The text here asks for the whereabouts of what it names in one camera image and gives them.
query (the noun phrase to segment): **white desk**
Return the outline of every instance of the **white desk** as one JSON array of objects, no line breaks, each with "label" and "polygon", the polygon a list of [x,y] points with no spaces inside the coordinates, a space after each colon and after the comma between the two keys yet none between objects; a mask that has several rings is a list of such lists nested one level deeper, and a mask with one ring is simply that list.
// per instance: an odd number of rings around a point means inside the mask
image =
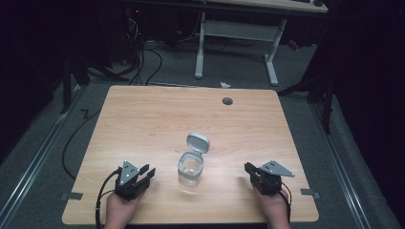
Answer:
[{"label": "white desk", "polygon": [[[323,5],[316,7],[312,2],[301,3],[289,0],[210,0],[210,2],[238,4],[251,7],[274,8],[278,10],[299,10],[306,12],[327,12],[328,9]],[[226,21],[206,20],[205,13],[202,13],[202,22],[200,30],[200,46],[197,54],[196,78],[203,77],[203,43],[206,35],[223,36],[240,39],[260,40],[272,42],[271,49],[265,54],[265,62],[270,83],[273,86],[278,85],[277,75],[273,66],[273,58],[280,43],[281,36],[287,19],[281,20],[278,27],[260,26],[253,24],[234,23]]]}]

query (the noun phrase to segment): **cable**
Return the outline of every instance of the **cable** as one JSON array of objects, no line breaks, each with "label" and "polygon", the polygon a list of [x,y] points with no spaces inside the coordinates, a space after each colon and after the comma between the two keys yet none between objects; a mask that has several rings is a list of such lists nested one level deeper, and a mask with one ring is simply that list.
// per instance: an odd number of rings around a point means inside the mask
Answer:
[{"label": "cable", "polygon": [[144,53],[143,53],[143,49],[141,50],[141,53],[140,53],[140,54],[141,54],[141,56],[142,56],[142,62],[140,63],[140,67],[139,67],[139,65],[138,65],[138,72],[137,72],[137,74],[135,74],[134,77],[132,77],[132,79],[129,81],[128,85],[131,85],[131,84],[134,82],[135,79],[136,79],[135,85],[137,85],[138,78],[139,78],[140,85],[142,85],[142,80],[141,80],[141,78],[140,78],[140,71],[143,69],[143,62],[145,61],[145,55],[144,55]]},{"label": "cable", "polygon": [[282,182],[282,184],[287,188],[288,192],[289,192],[289,203],[287,198],[283,195],[283,193],[281,191],[278,192],[278,194],[283,198],[283,200],[286,202],[287,205],[287,217],[288,217],[288,222],[289,219],[291,217],[291,203],[292,203],[292,195],[291,195],[291,191],[289,190],[289,188],[286,186],[285,183]]},{"label": "cable", "polygon": [[148,50],[148,51],[149,51],[149,52],[153,52],[154,54],[156,54],[156,55],[159,57],[159,59],[160,59],[160,63],[159,63],[158,68],[155,70],[155,72],[152,73],[152,74],[148,77],[148,79],[146,80],[145,86],[148,86],[149,80],[151,80],[151,78],[158,72],[158,70],[159,70],[160,67],[161,67],[161,63],[163,62],[163,59],[161,58],[161,55],[160,55],[160,54],[158,54],[157,52],[155,52],[155,51],[153,51],[153,50]]},{"label": "cable", "polygon": [[208,49],[207,46],[205,45],[205,42],[204,42],[204,48],[205,48],[207,51],[212,51],[212,52],[221,51],[221,50],[223,50],[223,49],[226,48],[226,46],[227,46],[227,44],[228,44],[228,40],[227,40],[226,38],[220,38],[220,37],[216,37],[216,38],[214,38],[214,39],[211,39],[212,41],[218,41],[218,40],[221,41],[221,40],[223,40],[223,39],[224,39],[224,45],[223,45],[222,47],[218,48],[217,50]]},{"label": "cable", "polygon": [[112,192],[114,192],[114,191],[115,191],[114,189],[113,189],[113,190],[110,190],[110,191],[107,191],[107,192],[103,193],[103,194],[101,195],[101,197],[104,197],[106,194],[112,193]]},{"label": "cable", "polygon": [[98,193],[98,198],[96,202],[96,228],[101,229],[101,222],[100,222],[100,206],[101,206],[101,198],[106,194],[102,194],[105,185],[107,184],[108,180],[114,175],[118,175],[121,172],[122,168],[117,168],[113,173],[111,173],[105,180],[104,183],[101,185],[100,191]]},{"label": "cable", "polygon": [[98,113],[100,113],[101,110],[98,110],[97,112],[95,112],[94,114],[92,114],[91,116],[87,117],[87,119],[80,125],[78,126],[75,131],[72,133],[72,135],[69,137],[68,141],[65,144],[65,147],[63,148],[63,152],[62,152],[62,166],[63,169],[65,170],[65,172],[68,174],[69,177],[71,177],[73,180],[76,179],[75,176],[72,175],[71,172],[69,172],[68,168],[66,167],[65,164],[65,155],[66,155],[66,150],[68,149],[68,146],[70,144],[70,142],[72,141],[72,139],[74,138],[75,134],[77,134],[77,132],[88,122],[90,121],[94,116],[96,116]]},{"label": "cable", "polygon": [[132,31],[132,29],[134,28],[134,26],[137,27],[137,30],[135,31],[135,37],[134,37],[134,42],[136,42],[136,41],[137,41],[137,37],[138,37],[138,32],[139,32],[138,23],[137,23],[134,19],[132,19],[132,18],[128,18],[128,20],[131,21],[132,23],[134,23],[134,25],[132,25],[131,29],[129,29],[129,32]]},{"label": "cable", "polygon": [[180,43],[181,41],[193,40],[193,39],[199,37],[199,35],[196,35],[196,36],[194,36],[194,37],[191,37],[191,36],[196,33],[197,27],[199,26],[199,22],[200,22],[201,16],[202,16],[202,14],[199,13],[199,17],[197,18],[197,22],[196,22],[196,26],[194,27],[194,30],[190,33],[190,35],[189,35],[187,38],[184,38],[183,40],[178,40],[179,43]]}]

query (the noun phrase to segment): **desk leg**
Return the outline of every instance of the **desk leg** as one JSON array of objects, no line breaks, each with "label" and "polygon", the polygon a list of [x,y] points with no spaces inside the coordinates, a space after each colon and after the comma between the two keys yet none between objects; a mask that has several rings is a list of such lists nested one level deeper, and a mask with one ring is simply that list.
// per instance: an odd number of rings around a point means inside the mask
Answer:
[{"label": "desk leg", "polygon": [[205,34],[205,12],[202,12],[202,22],[200,27],[200,46],[197,54],[196,78],[203,78],[203,40]]},{"label": "desk leg", "polygon": [[287,19],[283,19],[280,23],[280,26],[275,34],[274,41],[273,41],[273,46],[271,48],[270,54],[265,55],[265,61],[266,61],[266,66],[267,66],[267,71],[268,71],[268,77],[270,78],[270,84],[272,86],[277,86],[278,85],[278,80],[277,80],[277,75],[276,72],[274,71],[274,66],[273,66],[273,57],[277,51],[277,47],[280,43],[281,36],[283,35],[284,27],[286,26]]}]

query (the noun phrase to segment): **hole in table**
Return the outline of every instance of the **hole in table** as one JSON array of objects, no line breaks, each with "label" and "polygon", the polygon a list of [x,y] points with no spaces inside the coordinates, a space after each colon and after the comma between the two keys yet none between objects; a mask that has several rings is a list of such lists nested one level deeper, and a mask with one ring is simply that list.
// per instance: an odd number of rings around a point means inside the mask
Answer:
[{"label": "hole in table", "polygon": [[232,98],[230,98],[230,97],[223,98],[223,104],[224,105],[232,105],[232,103],[233,103]]}]

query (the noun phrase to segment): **black cable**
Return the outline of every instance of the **black cable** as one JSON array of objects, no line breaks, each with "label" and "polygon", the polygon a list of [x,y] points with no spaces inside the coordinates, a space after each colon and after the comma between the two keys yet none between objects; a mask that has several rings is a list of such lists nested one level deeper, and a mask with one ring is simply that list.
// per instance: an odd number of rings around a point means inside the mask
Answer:
[{"label": "black cable", "polygon": [[283,195],[283,193],[281,191],[278,192],[278,194],[283,198],[283,200],[286,202],[287,205],[287,218],[288,218],[288,222],[289,219],[291,217],[291,203],[292,203],[292,195],[291,195],[291,191],[289,190],[289,188],[286,186],[285,183],[282,182],[282,184],[287,188],[288,192],[289,192],[289,203],[287,198]]},{"label": "black cable", "polygon": [[[222,38],[212,38],[212,39],[210,39],[210,40],[211,40],[211,41],[221,41],[221,40],[223,40],[223,39],[222,39]],[[204,42],[204,48],[205,48],[207,51],[218,52],[218,51],[221,51],[221,50],[223,50],[223,49],[225,49],[225,48],[227,47],[227,45],[228,45],[228,40],[225,39],[225,40],[224,40],[224,45],[223,45],[222,47],[216,49],[216,50],[207,48],[207,45],[208,45],[208,44],[205,44],[205,43],[206,43],[206,42]]]},{"label": "black cable", "polygon": [[141,54],[141,56],[142,56],[142,62],[140,63],[140,67],[139,67],[139,65],[138,65],[138,72],[137,72],[137,74],[135,74],[134,77],[132,77],[132,79],[129,81],[128,85],[131,85],[131,84],[134,82],[135,79],[136,79],[135,85],[137,85],[138,78],[139,78],[140,85],[142,85],[142,80],[141,80],[141,78],[140,78],[140,71],[143,69],[143,63],[144,63],[144,61],[145,61],[145,55],[144,55],[144,53],[143,53],[143,49],[141,50],[141,53],[140,53],[140,54]]},{"label": "black cable", "polygon": [[152,73],[152,74],[148,77],[148,79],[146,80],[145,86],[148,86],[149,80],[151,80],[151,78],[158,72],[158,70],[159,70],[160,67],[161,67],[161,63],[163,62],[163,59],[161,58],[161,55],[160,55],[160,54],[158,54],[157,52],[155,52],[155,51],[153,51],[153,50],[148,50],[148,51],[149,51],[149,52],[153,52],[154,54],[156,54],[156,55],[159,57],[159,59],[160,59],[160,63],[159,63],[158,68],[155,70],[155,72]]},{"label": "black cable", "polygon": [[112,192],[114,192],[114,191],[115,191],[114,189],[113,189],[113,190],[110,190],[110,191],[107,191],[107,192],[103,193],[103,194],[101,195],[101,197],[104,197],[106,194],[112,193]]},{"label": "black cable", "polygon": [[102,191],[104,190],[105,185],[107,184],[108,180],[114,175],[118,175],[121,172],[122,168],[117,168],[113,173],[111,173],[105,180],[104,183],[101,185],[100,191],[98,193],[98,198],[96,202],[96,229],[101,229],[101,222],[100,222],[100,206],[101,206],[101,198],[104,196]]},{"label": "black cable", "polygon": [[69,177],[71,177],[73,180],[75,180],[75,176],[72,175],[71,172],[69,172],[68,168],[66,167],[65,164],[65,155],[66,155],[66,150],[68,149],[68,146],[70,144],[70,142],[72,141],[72,139],[74,138],[75,134],[77,134],[77,132],[88,122],[90,121],[94,116],[96,116],[98,113],[100,113],[101,110],[98,110],[97,112],[95,112],[94,114],[92,114],[91,116],[88,116],[87,119],[80,125],[78,126],[75,131],[71,134],[71,136],[69,137],[68,141],[65,144],[65,147],[63,148],[63,152],[62,152],[62,166],[63,169],[65,170],[65,172],[68,174]]},{"label": "black cable", "polygon": [[200,37],[199,35],[196,35],[196,36],[194,36],[194,37],[192,37],[192,36],[196,33],[196,30],[197,30],[198,26],[200,25],[200,19],[201,19],[201,17],[202,17],[202,14],[199,13],[199,17],[197,18],[197,22],[196,22],[196,26],[194,27],[194,30],[193,30],[193,31],[191,32],[191,34],[188,35],[186,38],[184,38],[184,39],[182,39],[182,40],[178,40],[177,43],[178,43],[179,45],[182,45],[181,42],[183,42],[183,41],[189,41],[189,40],[193,40],[193,39],[195,39],[195,38]]}]

